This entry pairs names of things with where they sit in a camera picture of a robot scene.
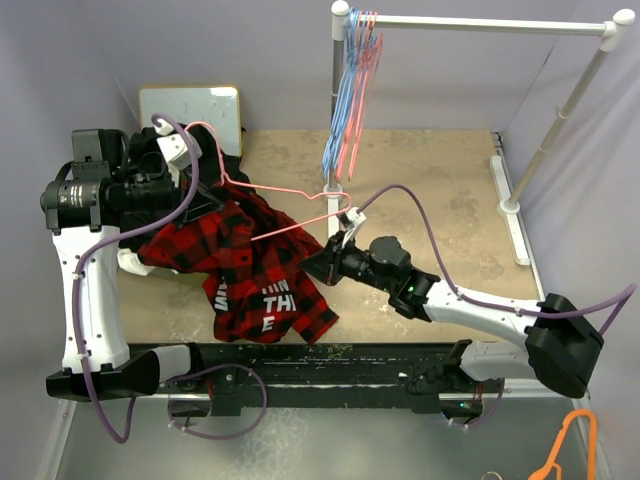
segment orange hanger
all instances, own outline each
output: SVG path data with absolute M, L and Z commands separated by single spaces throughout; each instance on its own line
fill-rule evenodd
M 591 410 L 587 409 L 578 409 L 573 410 L 564 417 L 562 422 L 562 428 L 560 432 L 558 432 L 558 436 L 556 437 L 556 441 L 551 448 L 551 452 L 549 453 L 549 458 L 547 458 L 547 463 L 544 466 L 533 472 L 529 476 L 529 480 L 545 480 L 551 470 L 556 469 L 556 480 L 562 480 L 562 468 L 558 463 L 556 463 L 556 458 L 558 457 L 558 452 L 560 451 L 560 447 L 564 442 L 565 437 L 567 436 L 567 432 L 569 431 L 569 427 L 571 426 L 571 422 L 578 417 L 588 417 L 589 418 L 589 452 L 588 452 L 588 464 L 587 464 L 587 480 L 595 480 L 596 478 L 596 436 L 598 432 L 598 422 L 596 420 L 595 414 Z

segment horizontal rod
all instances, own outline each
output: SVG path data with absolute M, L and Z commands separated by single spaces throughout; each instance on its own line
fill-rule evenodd
M 411 17 L 404 15 L 378 15 L 375 26 L 376 28 L 422 28 L 426 30 L 466 30 L 476 32 L 550 33 L 555 35 L 594 36 L 602 36 L 606 29 L 604 23 Z

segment whiteboard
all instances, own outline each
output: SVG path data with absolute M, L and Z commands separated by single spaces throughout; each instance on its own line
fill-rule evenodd
M 138 94 L 140 122 L 152 127 L 151 115 L 166 113 L 180 123 L 202 120 L 218 131 L 228 155 L 242 155 L 240 98 L 232 86 L 142 87 Z

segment tan surface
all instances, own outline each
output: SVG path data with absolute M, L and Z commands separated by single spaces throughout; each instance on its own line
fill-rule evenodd
M 320 160 L 326 131 L 256 131 L 246 134 L 243 170 L 253 182 L 322 190 Z M 363 134 L 358 165 L 351 183 L 343 182 L 362 204 L 388 183 L 402 183 L 423 202 L 443 258 L 454 281 L 465 287 L 515 298 L 537 298 L 529 268 L 517 266 L 502 218 L 489 168 L 495 154 L 488 131 L 389 131 Z M 277 209 L 302 221 L 326 213 L 326 202 L 261 192 Z M 439 273 L 424 225 L 410 198 L 401 191 L 382 196 L 366 211 L 368 220 L 358 245 L 375 237 L 396 235 L 411 252 L 413 264 Z M 309 226 L 320 243 L 327 223 Z M 384 293 L 344 279 L 321 286 L 340 320 L 323 342 L 439 342 L 490 338 L 454 325 L 407 320 L 387 305 Z M 213 311 L 202 289 L 157 278 L 120 274 L 122 319 L 129 342 L 213 342 Z M 301 342 L 294 331 L 286 342 Z

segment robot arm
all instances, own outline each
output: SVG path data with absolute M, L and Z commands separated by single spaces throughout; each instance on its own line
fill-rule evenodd
M 123 172 L 120 160 L 127 154 L 122 139 L 117 130 L 74 131 L 74 160 L 49 183 L 40 200 L 60 261 L 66 312 L 62 370 L 47 378 L 47 391 L 53 397 L 88 399 L 72 316 L 78 259 L 98 242 L 120 233 L 122 214 L 172 210 L 180 201 L 175 168 L 171 177 Z M 179 144 L 175 139 L 168 141 Z M 184 152 L 178 153 L 179 160 Z M 67 180 L 69 172 L 72 178 Z M 197 349 L 188 345 L 158 347 L 130 358 L 119 312 L 117 249 L 113 243 L 93 254 L 82 272 L 80 289 L 83 341 L 101 400 L 153 394 L 161 382 L 188 373 L 199 363 Z
M 584 395 L 602 349 L 602 336 L 584 317 L 546 320 L 527 312 L 563 313 L 575 310 L 564 297 L 545 301 L 516 300 L 469 289 L 453 291 L 438 276 L 411 264 L 411 255 L 396 237 L 379 237 L 368 250 L 355 245 L 362 214 L 349 212 L 347 231 L 333 235 L 326 247 L 301 263 L 301 268 L 326 285 L 343 277 L 389 294 L 389 305 L 407 318 L 454 323 L 502 338 L 502 342 L 461 341 L 456 361 L 471 379 L 537 378 L 562 395 Z M 460 293 L 485 303 L 511 307 L 512 312 L 468 303 Z

